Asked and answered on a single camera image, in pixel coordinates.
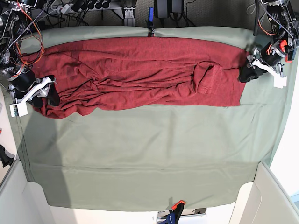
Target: white panel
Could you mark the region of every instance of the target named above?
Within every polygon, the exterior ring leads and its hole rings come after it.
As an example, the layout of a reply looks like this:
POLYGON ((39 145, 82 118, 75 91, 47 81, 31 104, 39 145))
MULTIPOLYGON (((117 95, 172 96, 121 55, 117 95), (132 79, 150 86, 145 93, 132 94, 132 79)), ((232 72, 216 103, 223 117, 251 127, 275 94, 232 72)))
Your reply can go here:
MULTIPOLYGON (((14 142, 13 132, 8 119, 8 114, 5 108, 4 96, 0 88, 0 128, 2 133, 0 135, 0 144, 12 155, 16 157, 17 148, 14 142)), ((0 182, 3 180, 5 174, 7 173, 9 167, 2 167, 0 161, 0 182)))
POLYGON ((68 209, 50 206, 56 224, 155 224, 157 212, 68 209))
POLYGON ((245 210, 240 214, 240 224, 299 224, 298 209, 263 162, 258 165, 245 210))
POLYGON ((0 187, 1 223, 53 224, 51 215, 44 216, 46 210, 43 210, 43 207, 48 206, 47 203, 44 205, 39 203, 43 198, 35 200, 32 196, 32 188, 27 183, 22 163, 16 160, 0 187))

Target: red towel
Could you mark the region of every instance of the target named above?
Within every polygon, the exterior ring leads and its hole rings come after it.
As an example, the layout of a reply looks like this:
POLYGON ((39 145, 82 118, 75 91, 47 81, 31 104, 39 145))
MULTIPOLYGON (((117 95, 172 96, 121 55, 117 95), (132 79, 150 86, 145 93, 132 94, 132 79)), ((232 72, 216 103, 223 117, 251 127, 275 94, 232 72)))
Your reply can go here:
MULTIPOLYGON (((33 60, 36 54, 27 56, 33 60)), ((55 75, 60 105, 38 110, 49 118, 95 108, 149 104, 239 106, 246 52, 218 42, 183 38, 111 38, 47 48, 33 72, 55 75)))

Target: green cloth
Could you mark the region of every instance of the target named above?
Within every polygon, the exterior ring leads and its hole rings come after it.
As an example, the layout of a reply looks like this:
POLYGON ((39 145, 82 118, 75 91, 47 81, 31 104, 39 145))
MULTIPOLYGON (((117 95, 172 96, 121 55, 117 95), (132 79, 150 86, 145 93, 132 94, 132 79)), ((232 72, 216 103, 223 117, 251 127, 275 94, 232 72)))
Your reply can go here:
MULTIPOLYGON (((145 28, 74 27, 45 31, 43 39, 48 47, 147 33, 145 28)), ((269 41, 225 27, 156 29, 156 36, 242 49, 269 41)), ((22 44, 23 52, 36 50, 34 38, 22 44)), ((11 119, 19 156, 28 180, 43 187, 52 206, 157 211, 181 199, 190 209, 228 204, 253 181, 261 160, 271 163, 290 110, 296 69, 297 58, 285 65, 284 89, 274 88, 269 74, 246 84, 239 107, 147 105, 65 119, 48 119, 28 107, 29 115, 11 119)))

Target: white wall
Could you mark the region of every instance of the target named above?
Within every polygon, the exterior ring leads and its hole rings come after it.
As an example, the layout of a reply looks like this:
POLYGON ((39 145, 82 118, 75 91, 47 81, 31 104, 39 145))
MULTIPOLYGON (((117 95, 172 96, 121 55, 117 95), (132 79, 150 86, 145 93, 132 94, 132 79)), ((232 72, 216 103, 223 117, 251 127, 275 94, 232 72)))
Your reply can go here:
POLYGON ((286 192, 292 196, 299 191, 299 69, 292 99, 291 111, 280 141, 271 171, 286 192))

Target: metal stand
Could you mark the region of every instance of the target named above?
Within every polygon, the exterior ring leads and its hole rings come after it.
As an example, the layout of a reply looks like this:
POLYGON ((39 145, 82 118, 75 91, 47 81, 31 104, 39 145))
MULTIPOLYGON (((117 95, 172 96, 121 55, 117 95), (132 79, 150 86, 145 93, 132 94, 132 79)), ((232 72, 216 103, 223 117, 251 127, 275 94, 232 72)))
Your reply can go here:
MULTIPOLYGON (((128 7, 126 2, 124 0, 112 0, 109 4, 108 8, 93 8, 89 9, 89 12, 91 11, 99 11, 99 10, 113 10, 120 18, 124 20, 125 26, 134 27, 135 26, 135 5, 137 0, 133 0, 132 6, 128 7)), ((56 5, 56 8, 61 8, 62 5, 56 5)), ((73 10, 70 10, 68 12, 69 14, 77 13, 73 10)))
POLYGON ((123 10, 124 10, 124 14, 125 14, 124 26, 134 27, 135 26, 135 17, 134 17, 135 8, 134 7, 124 8, 123 10))

